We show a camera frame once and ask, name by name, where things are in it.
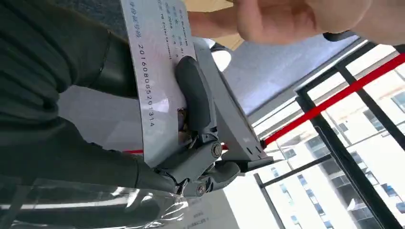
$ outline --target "transparent plastic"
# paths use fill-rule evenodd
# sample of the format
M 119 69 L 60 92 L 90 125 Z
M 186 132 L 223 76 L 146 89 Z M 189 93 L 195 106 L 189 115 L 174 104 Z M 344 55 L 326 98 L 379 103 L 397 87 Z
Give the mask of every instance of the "transparent plastic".
M 167 192 L 0 176 L 0 228 L 149 229 L 180 221 L 186 198 Z

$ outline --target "white card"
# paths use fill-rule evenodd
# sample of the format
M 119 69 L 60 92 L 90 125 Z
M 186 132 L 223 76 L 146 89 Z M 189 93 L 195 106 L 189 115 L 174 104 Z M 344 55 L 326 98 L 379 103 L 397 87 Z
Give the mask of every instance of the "white card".
M 121 0 L 135 69 L 145 162 L 155 167 L 180 148 L 179 110 L 186 102 L 174 69 L 195 58 L 181 0 Z

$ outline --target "window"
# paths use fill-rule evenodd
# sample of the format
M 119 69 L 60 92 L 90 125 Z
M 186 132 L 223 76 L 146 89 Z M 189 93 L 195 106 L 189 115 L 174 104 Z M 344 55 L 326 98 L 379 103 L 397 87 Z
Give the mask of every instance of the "window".
M 322 207 L 320 206 L 320 204 L 314 204 L 315 209 L 317 210 L 319 215 L 324 215 L 325 212 L 323 211 Z
M 405 113 L 405 92 L 401 92 L 392 97 L 393 102 Z
M 322 148 L 323 145 L 325 145 L 325 144 L 322 142 L 322 140 L 321 140 L 321 138 L 320 138 L 319 136 L 316 136 L 316 137 L 310 139 L 309 141 L 307 141 L 306 144 L 307 144 L 307 145 L 309 146 L 309 148 L 312 149 L 312 150 L 318 150 L 319 148 Z
M 286 159 L 290 159 L 293 156 L 296 156 L 297 154 L 295 153 L 295 151 L 293 149 L 289 149 L 284 153 Z
M 350 153 L 350 154 L 352 155 L 354 161 L 355 161 L 357 164 L 363 162 L 362 158 L 360 157 L 360 155 L 359 155 L 356 151 L 354 151 L 353 153 Z
M 306 193 L 307 193 L 307 195 L 308 195 L 309 197 L 313 197 L 313 196 L 314 196 L 314 193 L 312 192 L 311 189 L 306 190 Z
M 381 124 L 381 122 L 370 110 L 363 112 L 363 114 L 367 117 L 368 121 L 370 121 L 370 123 L 373 124 L 374 128 L 377 131 L 384 130 L 383 124 Z
M 383 184 L 383 185 L 381 185 L 381 187 L 383 187 L 384 191 L 387 193 L 387 195 L 389 197 L 396 197 L 397 196 L 395 190 L 390 185 Z
M 349 184 L 350 181 L 346 175 L 343 175 L 332 179 L 332 183 L 335 186 L 335 188 L 339 188 L 341 186 Z
M 338 126 L 339 126 L 339 128 L 340 128 L 343 132 L 346 132 L 346 131 L 349 130 L 349 129 L 347 128 L 347 126 L 346 126 L 344 123 L 341 123 L 341 124 L 339 124 Z
M 298 175 L 298 179 L 300 181 L 300 183 L 302 184 L 302 186 L 305 186 L 307 183 L 307 181 L 305 180 L 304 176 L 302 175 Z
M 278 172 L 276 170 L 276 168 L 271 168 L 271 171 L 273 172 L 274 177 L 278 177 Z
M 330 221 L 326 221 L 326 222 L 324 222 L 324 224 L 325 224 L 325 227 L 326 227 L 327 229 L 333 229 L 333 226 L 332 226 L 332 224 L 330 223 Z

